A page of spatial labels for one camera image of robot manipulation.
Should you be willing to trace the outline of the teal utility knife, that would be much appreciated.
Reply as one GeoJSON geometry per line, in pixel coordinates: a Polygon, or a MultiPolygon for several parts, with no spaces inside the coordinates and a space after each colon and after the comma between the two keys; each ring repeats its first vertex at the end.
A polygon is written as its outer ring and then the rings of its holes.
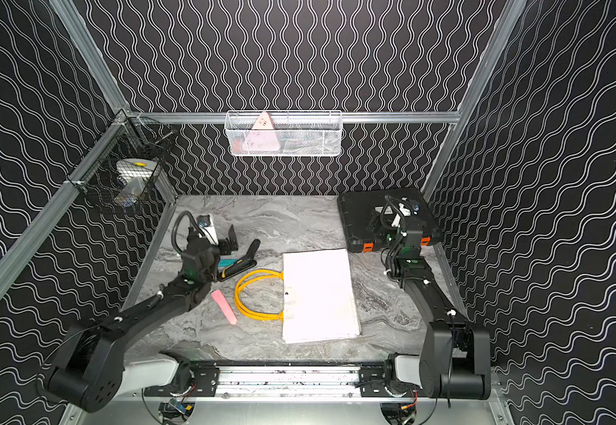
{"type": "Polygon", "coordinates": [[[237,259],[221,259],[219,261],[219,265],[218,268],[226,268],[226,267],[230,267],[233,264],[235,264],[235,262],[237,262],[237,259]]]}

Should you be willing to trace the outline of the pink art knife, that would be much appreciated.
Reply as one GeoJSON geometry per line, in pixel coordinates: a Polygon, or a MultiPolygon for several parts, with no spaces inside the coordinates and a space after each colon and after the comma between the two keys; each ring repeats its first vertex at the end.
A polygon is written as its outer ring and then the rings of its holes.
{"type": "Polygon", "coordinates": [[[226,317],[228,323],[232,326],[237,325],[238,319],[223,292],[221,290],[215,290],[212,293],[212,299],[219,306],[219,309],[226,317]]]}

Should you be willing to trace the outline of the white canvas pouch yellow handles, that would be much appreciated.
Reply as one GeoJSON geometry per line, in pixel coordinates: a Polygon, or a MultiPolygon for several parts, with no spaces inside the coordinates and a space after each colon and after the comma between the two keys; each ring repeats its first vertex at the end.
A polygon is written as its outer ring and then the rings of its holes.
{"type": "Polygon", "coordinates": [[[281,321],[287,345],[350,339],[361,333],[345,249],[285,253],[281,272],[258,269],[245,274],[235,285],[234,302],[249,319],[281,321]],[[283,281],[281,313],[253,311],[242,302],[243,291],[265,279],[283,281]]]}

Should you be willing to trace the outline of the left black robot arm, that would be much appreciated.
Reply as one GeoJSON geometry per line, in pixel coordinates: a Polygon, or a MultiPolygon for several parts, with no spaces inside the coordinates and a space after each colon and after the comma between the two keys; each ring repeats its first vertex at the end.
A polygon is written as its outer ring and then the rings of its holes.
{"type": "Polygon", "coordinates": [[[169,320],[200,305],[218,280],[221,253],[239,249],[235,228],[225,248],[212,245],[201,230],[189,228],[181,253],[182,269],[170,283],[144,301],[104,320],[82,321],[52,358],[42,387],[88,413],[105,407],[119,393],[125,354],[137,341],[169,320]]]}

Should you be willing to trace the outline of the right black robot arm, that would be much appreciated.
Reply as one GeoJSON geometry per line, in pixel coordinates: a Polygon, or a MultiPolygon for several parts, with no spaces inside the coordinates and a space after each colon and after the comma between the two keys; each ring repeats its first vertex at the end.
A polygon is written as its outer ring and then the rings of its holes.
{"type": "Polygon", "coordinates": [[[396,205],[380,212],[388,248],[387,278],[412,299],[426,323],[420,354],[421,389],[428,398],[486,400],[490,396],[490,334],[458,311],[421,254],[426,222],[396,205]]]}

